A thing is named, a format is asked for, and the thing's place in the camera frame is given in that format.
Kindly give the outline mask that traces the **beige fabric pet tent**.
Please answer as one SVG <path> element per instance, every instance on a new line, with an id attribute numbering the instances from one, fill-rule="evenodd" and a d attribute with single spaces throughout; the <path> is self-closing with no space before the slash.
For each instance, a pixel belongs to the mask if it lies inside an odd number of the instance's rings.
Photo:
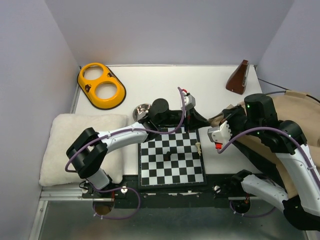
<path id="1" fill-rule="evenodd" d="M 320 201 L 320 104 L 287 91 L 275 97 L 251 94 L 235 106 L 244 108 L 247 130 L 217 151 L 235 145 L 258 170 L 284 187 L 289 199 L 298 197 L 311 210 Z M 208 120 L 209 128 L 225 121 L 221 111 Z"/>

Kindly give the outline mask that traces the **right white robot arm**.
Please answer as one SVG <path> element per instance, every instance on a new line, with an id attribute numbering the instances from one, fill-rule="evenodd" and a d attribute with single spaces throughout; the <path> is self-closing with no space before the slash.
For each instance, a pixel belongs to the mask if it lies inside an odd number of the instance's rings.
<path id="1" fill-rule="evenodd" d="M 235 145 L 266 179 L 242 170 L 230 191 L 280 210 L 298 230 L 320 229 L 320 106 L 290 95 L 248 95 L 212 123 L 218 153 Z"/>

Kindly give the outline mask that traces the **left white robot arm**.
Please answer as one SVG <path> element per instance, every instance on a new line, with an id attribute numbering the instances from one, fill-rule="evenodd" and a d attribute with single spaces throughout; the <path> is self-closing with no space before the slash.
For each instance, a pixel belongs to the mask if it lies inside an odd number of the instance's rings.
<path id="1" fill-rule="evenodd" d="M 158 98 L 144 111 L 136 108 L 130 126 L 106 132 L 85 129 L 66 151 L 67 165 L 104 198 L 115 181 L 102 169 L 107 154 L 137 144 L 141 187 L 203 185 L 205 170 L 201 148 L 196 146 L 200 141 L 197 130 L 209 122 L 196 111 L 191 95 L 183 103 L 180 110 L 171 110 L 167 100 Z"/>

